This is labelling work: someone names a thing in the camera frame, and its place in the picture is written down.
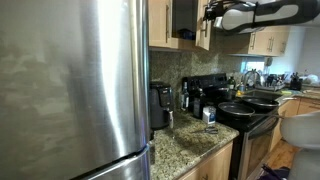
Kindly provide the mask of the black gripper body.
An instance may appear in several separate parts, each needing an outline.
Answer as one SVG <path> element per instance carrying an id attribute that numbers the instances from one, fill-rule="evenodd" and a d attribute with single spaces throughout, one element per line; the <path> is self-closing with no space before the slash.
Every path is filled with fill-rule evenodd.
<path id="1" fill-rule="evenodd" d="M 217 17 L 221 17 L 226 11 L 226 5 L 229 3 L 229 0 L 210 0 L 205 6 L 203 20 L 212 21 Z"/>

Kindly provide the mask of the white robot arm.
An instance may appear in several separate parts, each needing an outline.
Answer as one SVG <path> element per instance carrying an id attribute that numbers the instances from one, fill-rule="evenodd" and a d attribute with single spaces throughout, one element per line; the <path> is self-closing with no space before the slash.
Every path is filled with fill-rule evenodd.
<path id="1" fill-rule="evenodd" d="M 210 0 L 203 21 L 230 34 L 254 32 L 269 26 L 319 25 L 320 0 L 278 0 L 258 3 Z M 320 180 L 320 112 L 287 117 L 281 122 L 283 138 L 300 147 L 287 180 Z"/>

